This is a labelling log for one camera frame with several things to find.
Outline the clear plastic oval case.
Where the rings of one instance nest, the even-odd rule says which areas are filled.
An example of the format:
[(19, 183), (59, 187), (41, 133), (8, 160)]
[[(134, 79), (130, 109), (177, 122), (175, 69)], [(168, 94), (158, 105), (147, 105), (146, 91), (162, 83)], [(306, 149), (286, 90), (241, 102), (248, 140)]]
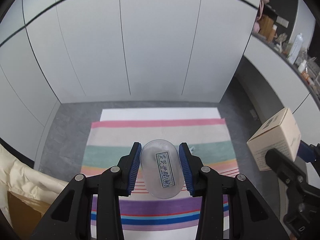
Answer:
[(157, 139), (144, 145), (140, 165), (147, 191), (156, 198), (169, 199), (183, 188), (184, 178), (177, 148)]

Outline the beige square carton box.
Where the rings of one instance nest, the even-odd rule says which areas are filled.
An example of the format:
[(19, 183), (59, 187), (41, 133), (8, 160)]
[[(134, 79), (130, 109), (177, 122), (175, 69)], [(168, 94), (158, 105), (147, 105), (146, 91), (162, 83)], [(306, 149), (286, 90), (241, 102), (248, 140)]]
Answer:
[(268, 171), (265, 155), (270, 149), (277, 149), (291, 161), (295, 161), (301, 140), (301, 132), (288, 107), (265, 121), (247, 141), (259, 171)]

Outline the white tall bottle on shelf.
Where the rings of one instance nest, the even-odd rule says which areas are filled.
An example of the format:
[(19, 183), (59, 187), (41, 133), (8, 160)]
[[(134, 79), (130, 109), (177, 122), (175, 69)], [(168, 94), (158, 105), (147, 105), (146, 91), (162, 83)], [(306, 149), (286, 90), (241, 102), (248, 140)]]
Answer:
[(287, 60), (290, 64), (295, 63), (302, 45), (303, 45), (303, 34), (299, 33), (296, 35), (287, 57)]

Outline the brown cardboard box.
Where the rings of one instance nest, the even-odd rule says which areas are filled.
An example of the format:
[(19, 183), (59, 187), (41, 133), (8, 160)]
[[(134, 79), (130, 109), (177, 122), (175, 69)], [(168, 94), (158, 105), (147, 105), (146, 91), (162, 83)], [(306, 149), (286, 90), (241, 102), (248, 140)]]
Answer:
[(13, 230), (20, 239), (29, 239), (50, 204), (7, 192), (8, 208)]

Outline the brown box on shelf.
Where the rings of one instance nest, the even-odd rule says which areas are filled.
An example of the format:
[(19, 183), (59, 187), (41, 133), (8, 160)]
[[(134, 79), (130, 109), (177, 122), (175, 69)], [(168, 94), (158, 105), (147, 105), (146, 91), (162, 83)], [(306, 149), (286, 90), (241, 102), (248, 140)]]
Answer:
[(274, 20), (267, 15), (262, 15), (259, 20), (259, 26), (259, 34), (265, 37), (268, 42), (272, 41), (277, 29), (277, 26), (274, 24)]

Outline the pink plush toy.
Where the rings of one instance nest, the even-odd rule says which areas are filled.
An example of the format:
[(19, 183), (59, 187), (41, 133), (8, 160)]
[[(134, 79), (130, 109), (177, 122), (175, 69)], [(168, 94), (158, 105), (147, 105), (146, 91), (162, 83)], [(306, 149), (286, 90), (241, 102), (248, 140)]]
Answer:
[(253, 25), (252, 33), (257, 34), (259, 32), (259, 30), (260, 30), (259, 20), (261, 19), (262, 15), (263, 15), (264, 6), (269, 2), (270, 2), (270, 0), (260, 0), (259, 9), (258, 9), (258, 13), (257, 13), (256, 19), (255, 19), (255, 23)]

